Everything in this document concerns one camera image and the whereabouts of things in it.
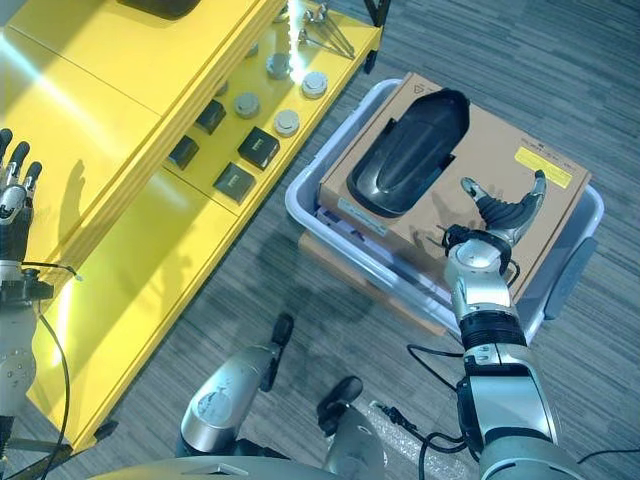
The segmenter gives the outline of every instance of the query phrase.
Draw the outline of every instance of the yellow wooden surface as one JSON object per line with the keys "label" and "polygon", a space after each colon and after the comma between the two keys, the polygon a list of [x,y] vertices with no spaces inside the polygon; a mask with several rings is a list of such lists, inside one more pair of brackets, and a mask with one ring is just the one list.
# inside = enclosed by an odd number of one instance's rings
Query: yellow wooden surface
{"label": "yellow wooden surface", "polygon": [[[92,444],[93,433],[182,308],[250,220],[366,54],[377,47],[379,29],[346,19],[340,21],[349,29],[358,58],[349,61],[309,47],[309,51],[300,55],[299,68],[293,74],[296,81],[313,69],[329,76],[329,90],[317,100],[304,99],[295,81],[265,82],[262,78],[266,77],[264,58],[269,48],[276,48],[276,44],[278,49],[286,48],[283,45],[288,43],[282,33],[277,34],[278,31],[287,33],[288,27],[274,24],[260,41],[260,57],[243,61],[231,79],[231,90],[222,99],[228,115],[221,129],[212,136],[189,130],[197,137],[201,153],[184,172],[171,172],[171,167],[165,165],[166,168],[151,177],[140,196],[82,266],[85,281],[67,283],[48,308],[47,317],[63,338],[70,363],[73,398],[67,438],[74,449],[81,450]],[[200,89],[194,95],[201,98],[202,105],[212,95],[210,92],[205,96],[206,89],[201,88],[207,78],[213,78],[211,71],[202,71],[189,87],[193,92]],[[255,80],[254,88],[244,83],[250,79]],[[213,81],[209,85],[209,88],[215,86]],[[264,172],[252,170],[253,167],[238,160],[235,153],[252,124],[236,118],[231,107],[234,92],[245,86],[267,99],[257,119],[258,125],[266,130],[271,131],[276,109],[293,108],[299,110],[301,116],[299,132],[290,139],[280,139],[282,149]],[[189,95],[183,95],[178,103],[186,105],[185,98]],[[184,130],[179,131],[178,123],[170,124],[169,117],[187,118],[178,104],[172,112],[176,112],[175,115],[172,113],[161,120],[161,126],[137,155],[151,155],[150,145],[157,149],[159,144],[165,145],[162,148],[168,153],[171,145],[166,145],[167,135],[160,136],[159,132],[170,131],[169,138],[179,139]],[[231,160],[238,161],[257,180],[242,205],[234,204],[210,188],[218,170]],[[140,162],[127,168],[151,168],[150,165],[152,162]],[[136,181],[140,182],[142,177],[137,176]],[[136,189],[132,187],[130,194],[135,194]],[[107,199],[108,196],[103,196],[98,201],[100,208],[109,206]],[[34,352],[39,359],[38,373],[29,396],[59,426],[64,403],[61,366],[51,340],[40,327]]]}
{"label": "yellow wooden surface", "polygon": [[[214,16],[216,35],[222,35],[214,44],[208,43],[214,37],[207,33],[212,30],[210,2],[202,3],[204,7],[163,28],[157,22],[164,20],[113,0],[31,0],[11,20],[5,30],[9,43],[3,43],[1,57],[3,65],[15,65],[8,73],[2,71],[4,90],[9,92],[0,98],[2,124],[18,130],[17,137],[32,141],[34,154],[45,167],[41,182],[57,188],[52,195],[38,195],[34,225],[38,234],[31,236],[28,259],[60,261],[76,268],[82,264],[271,23],[282,0],[254,0],[241,5],[240,11],[227,8],[237,3],[226,2]],[[171,50],[175,55],[167,56],[165,36],[175,48],[182,48],[181,54]],[[203,43],[191,52],[193,38]],[[90,62],[86,69],[79,65],[89,58],[96,60],[97,70],[89,69]],[[152,70],[158,62],[163,70]],[[132,70],[131,63],[138,69]],[[172,75],[169,70],[176,65],[180,74]],[[21,70],[38,79],[44,93],[34,89],[36,82],[16,74]],[[123,89],[119,82],[127,79],[132,85],[146,84],[141,92],[162,98],[173,95],[162,115],[154,113],[160,108],[146,108]],[[23,102],[16,100],[23,97]],[[60,286],[60,275],[47,272],[45,279]]]}
{"label": "yellow wooden surface", "polygon": [[[291,11],[294,32],[302,26],[299,17],[306,9],[303,5]],[[280,175],[283,164],[286,166],[293,158],[367,53],[377,48],[380,33],[378,29],[338,13],[333,13],[332,18],[354,45],[357,60],[343,58],[313,46],[299,47],[292,51],[292,78],[274,80],[267,75],[266,60],[273,53],[288,52],[292,34],[288,23],[273,24],[260,38],[258,55],[243,60],[229,77],[229,90],[214,98],[224,105],[227,112],[222,123],[212,135],[196,126],[190,127],[187,135],[196,141],[200,147],[199,152],[185,170],[180,170],[168,160],[165,161],[165,167],[237,215],[242,215],[254,203],[260,202],[265,195],[264,186],[269,188],[270,181]],[[327,92],[315,100],[306,98],[300,89],[302,78],[312,71],[323,72],[329,79]],[[260,99],[260,113],[248,120],[240,118],[233,110],[234,98],[244,92],[253,92]],[[300,129],[289,138],[280,137],[273,127],[274,117],[284,109],[294,110],[300,118]],[[265,130],[280,142],[280,152],[265,170],[240,158],[237,152],[254,126]],[[231,161],[256,179],[256,187],[241,205],[213,187],[215,180]]]}
{"label": "yellow wooden surface", "polygon": [[11,29],[0,82],[0,125],[44,165],[27,257],[50,260],[160,117]]}
{"label": "yellow wooden surface", "polygon": [[[169,172],[160,171],[69,281],[46,316],[71,371],[67,439],[92,435],[194,290],[194,279],[222,256],[236,217]],[[37,380],[29,397],[60,425],[60,356],[38,326]]]}
{"label": "yellow wooden surface", "polygon": [[10,26],[163,115],[264,7],[269,2],[202,0],[179,20],[165,20],[116,0],[29,0]]}

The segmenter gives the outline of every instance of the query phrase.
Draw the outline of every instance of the metal tool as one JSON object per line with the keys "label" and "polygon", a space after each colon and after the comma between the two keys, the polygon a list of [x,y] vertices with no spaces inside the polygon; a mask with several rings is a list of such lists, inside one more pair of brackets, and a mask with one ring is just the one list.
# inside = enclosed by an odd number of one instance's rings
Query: metal tool
{"label": "metal tool", "polygon": [[307,10],[304,13],[303,21],[305,26],[310,25],[324,42],[330,43],[333,49],[335,49],[335,53],[339,52],[339,55],[351,60],[355,58],[351,44],[346,41],[346,39],[343,40],[344,35],[341,37],[329,26],[326,22],[325,14],[322,14],[320,11],[314,13],[312,10]]}
{"label": "metal tool", "polygon": [[327,27],[329,27],[329,29],[334,33],[336,38],[339,39],[340,43],[344,45],[344,47],[350,54],[353,55],[355,53],[353,45],[351,45],[347,37],[344,35],[344,33],[342,33],[342,30],[340,30],[340,27],[338,27],[338,24],[329,15],[329,7],[326,3],[321,3],[320,7],[318,7],[316,19],[320,23],[324,23],[325,25],[327,25]]}
{"label": "metal tool", "polygon": [[298,32],[298,45],[314,45],[319,48],[324,48],[325,50],[331,53],[335,53],[336,55],[340,55],[341,57],[349,58],[351,60],[353,59],[352,56],[348,55],[342,50],[325,45],[322,42],[318,42],[317,40],[314,40],[313,38],[309,38],[309,34],[307,33],[307,30],[304,28]]}

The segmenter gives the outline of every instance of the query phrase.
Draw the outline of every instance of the robotic hand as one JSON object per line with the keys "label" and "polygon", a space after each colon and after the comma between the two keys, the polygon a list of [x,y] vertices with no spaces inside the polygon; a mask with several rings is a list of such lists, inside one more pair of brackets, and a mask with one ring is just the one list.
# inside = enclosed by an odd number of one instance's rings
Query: robotic hand
{"label": "robotic hand", "polygon": [[492,198],[464,178],[486,230],[450,227],[443,238],[445,279],[465,349],[465,377],[458,383],[460,429],[480,456],[483,480],[583,479],[559,447],[554,419],[533,353],[503,274],[511,249],[527,232],[544,201],[546,182],[535,173],[519,203]]}
{"label": "robotic hand", "polygon": [[42,165],[33,162],[19,183],[20,169],[29,153],[29,144],[20,142],[6,167],[4,155],[13,138],[11,130],[0,130],[0,266],[1,279],[6,275],[20,275],[20,263],[27,251],[29,228],[33,219],[33,196]]}

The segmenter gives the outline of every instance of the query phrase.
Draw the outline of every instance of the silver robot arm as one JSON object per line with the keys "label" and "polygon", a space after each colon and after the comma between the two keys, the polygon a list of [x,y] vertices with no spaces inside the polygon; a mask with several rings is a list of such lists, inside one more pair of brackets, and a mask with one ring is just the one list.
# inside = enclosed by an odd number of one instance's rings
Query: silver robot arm
{"label": "silver robot arm", "polygon": [[460,428],[480,456],[482,480],[584,479],[557,447],[557,432],[518,312],[503,275],[511,249],[542,206],[542,171],[519,203],[492,198],[476,182],[462,180],[476,202],[485,231],[450,227],[443,239],[445,279],[465,349],[466,375],[458,383]]}
{"label": "silver robot arm", "polygon": [[32,163],[20,183],[29,144],[20,142],[4,166],[12,138],[11,130],[0,130],[0,478],[14,418],[35,378],[31,342],[37,318],[33,302],[53,295],[53,288],[38,280],[37,270],[22,270],[42,165]]}

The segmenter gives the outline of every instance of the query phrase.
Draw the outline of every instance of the metal rod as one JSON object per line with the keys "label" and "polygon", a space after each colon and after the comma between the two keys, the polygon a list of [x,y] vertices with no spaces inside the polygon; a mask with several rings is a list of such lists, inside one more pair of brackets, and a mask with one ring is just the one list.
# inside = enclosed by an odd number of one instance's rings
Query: metal rod
{"label": "metal rod", "polygon": [[345,48],[349,51],[349,53],[353,54],[355,52],[353,45],[349,42],[349,39],[345,36],[345,34],[340,30],[338,24],[331,18],[329,15],[329,8],[326,3],[320,4],[318,9],[318,19],[321,22],[326,22],[329,24],[330,28],[334,31],[336,37],[340,39],[340,41],[344,44]]}

